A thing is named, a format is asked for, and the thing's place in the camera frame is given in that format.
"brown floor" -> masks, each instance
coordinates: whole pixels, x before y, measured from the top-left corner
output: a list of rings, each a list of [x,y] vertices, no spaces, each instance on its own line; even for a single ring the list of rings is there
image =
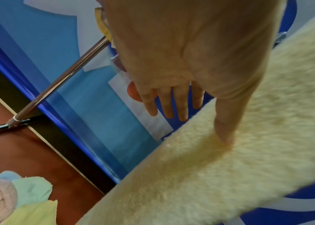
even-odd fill
[[[0,124],[12,114],[0,103]],[[0,173],[42,176],[53,185],[50,200],[58,200],[57,224],[75,224],[103,194],[67,164],[28,128],[0,134]]]

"chrome pole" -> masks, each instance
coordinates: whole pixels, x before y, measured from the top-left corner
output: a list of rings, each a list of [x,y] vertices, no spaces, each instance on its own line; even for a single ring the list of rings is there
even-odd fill
[[[24,109],[7,122],[8,128],[18,126],[36,107],[50,96],[56,89],[68,81],[75,73],[77,73],[84,65],[91,61],[98,53],[109,45],[109,40],[103,37],[85,54],[83,54],[74,64],[72,64],[65,72],[63,72],[50,86],[32,100]]]

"mint green fabric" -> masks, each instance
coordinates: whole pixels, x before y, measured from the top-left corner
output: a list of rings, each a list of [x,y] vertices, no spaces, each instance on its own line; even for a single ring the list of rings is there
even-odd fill
[[[53,186],[43,177],[27,177],[11,181],[17,190],[16,208],[49,199]]]

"furry fabric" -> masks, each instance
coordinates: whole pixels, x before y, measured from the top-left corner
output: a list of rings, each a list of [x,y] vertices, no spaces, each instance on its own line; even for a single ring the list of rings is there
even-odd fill
[[[80,225],[213,225],[315,182],[315,19],[272,52],[232,150],[215,101],[164,141]]]

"yellow object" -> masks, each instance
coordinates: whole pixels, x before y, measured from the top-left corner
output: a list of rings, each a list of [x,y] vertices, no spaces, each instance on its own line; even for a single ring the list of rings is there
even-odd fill
[[[99,30],[103,33],[103,35],[112,43],[112,35],[108,27],[102,21],[102,8],[95,8],[94,9],[94,16],[96,17],[97,25]]]
[[[315,182],[315,18],[272,51],[233,149],[215,116],[213,100],[78,224],[219,224]]]
[[[17,208],[1,225],[56,225],[57,201],[44,201]]]

